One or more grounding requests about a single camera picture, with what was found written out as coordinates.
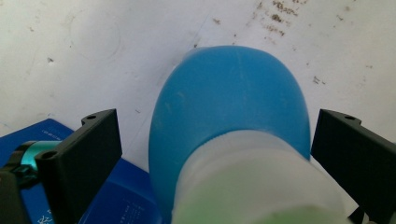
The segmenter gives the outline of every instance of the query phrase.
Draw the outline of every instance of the screw hole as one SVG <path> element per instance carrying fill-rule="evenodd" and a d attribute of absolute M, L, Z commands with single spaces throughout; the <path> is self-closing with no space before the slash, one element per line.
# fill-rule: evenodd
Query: screw hole
<path fill-rule="evenodd" d="M 354 120 L 355 118 L 353 118 L 353 117 L 351 117 L 351 116 L 346 116 L 346 119 Z"/>
<path fill-rule="evenodd" d="M 44 153 L 44 154 L 41 156 L 41 159 L 47 160 L 47 159 L 50 159 L 51 157 L 54 157 L 56 154 L 58 154 L 57 151 L 49 151 L 49 152 Z"/>

